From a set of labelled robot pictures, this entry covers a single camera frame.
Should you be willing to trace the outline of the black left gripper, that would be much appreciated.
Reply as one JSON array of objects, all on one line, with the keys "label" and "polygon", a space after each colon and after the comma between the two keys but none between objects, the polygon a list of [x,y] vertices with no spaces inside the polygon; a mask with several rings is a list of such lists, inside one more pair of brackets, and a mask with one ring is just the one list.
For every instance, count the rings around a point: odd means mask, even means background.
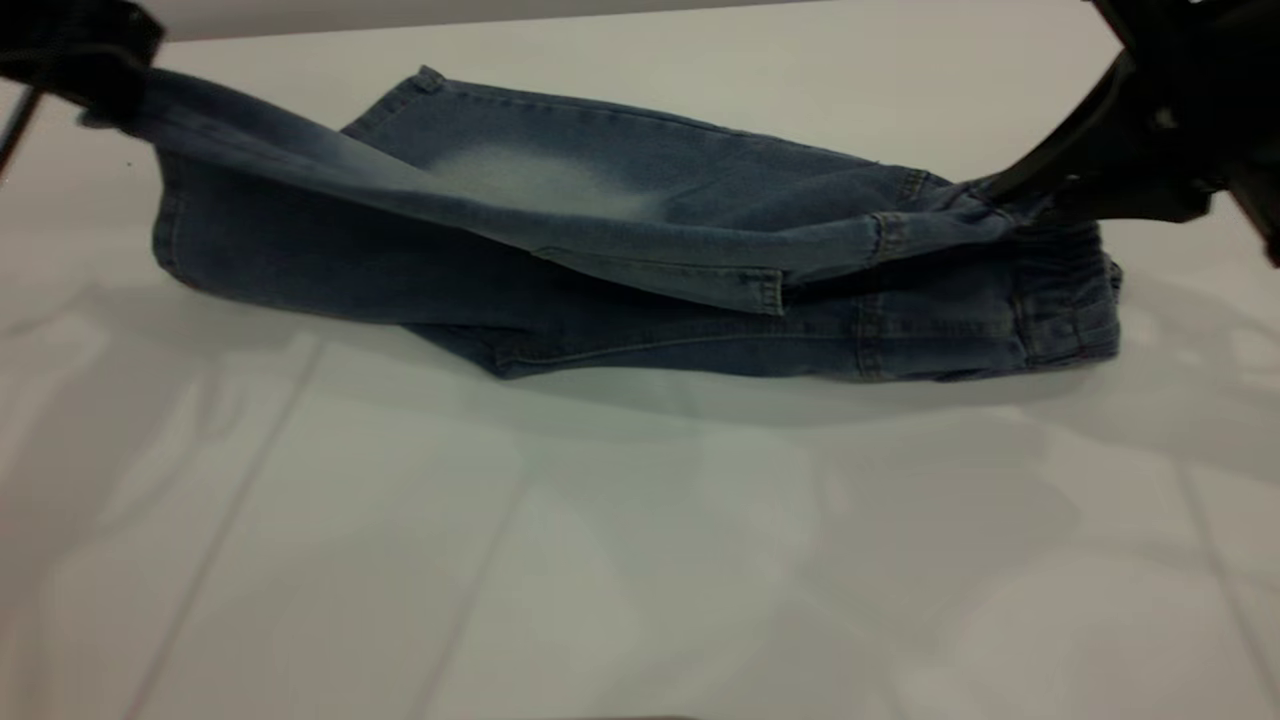
[{"label": "black left gripper", "polygon": [[137,115],[165,37],[133,1],[3,1],[1,76],[88,101],[87,127],[118,127]]}]

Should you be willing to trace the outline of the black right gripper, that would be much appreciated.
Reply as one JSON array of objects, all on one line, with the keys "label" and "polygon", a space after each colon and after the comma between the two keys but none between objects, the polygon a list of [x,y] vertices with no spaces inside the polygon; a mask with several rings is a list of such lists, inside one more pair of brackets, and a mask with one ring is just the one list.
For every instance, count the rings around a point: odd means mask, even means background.
[{"label": "black right gripper", "polygon": [[[1047,219],[1184,224],[1226,190],[1277,264],[1276,1],[1096,1],[1120,53],[1065,120],[988,196],[1053,196]],[[1190,155],[1152,154],[1155,104]]]}]

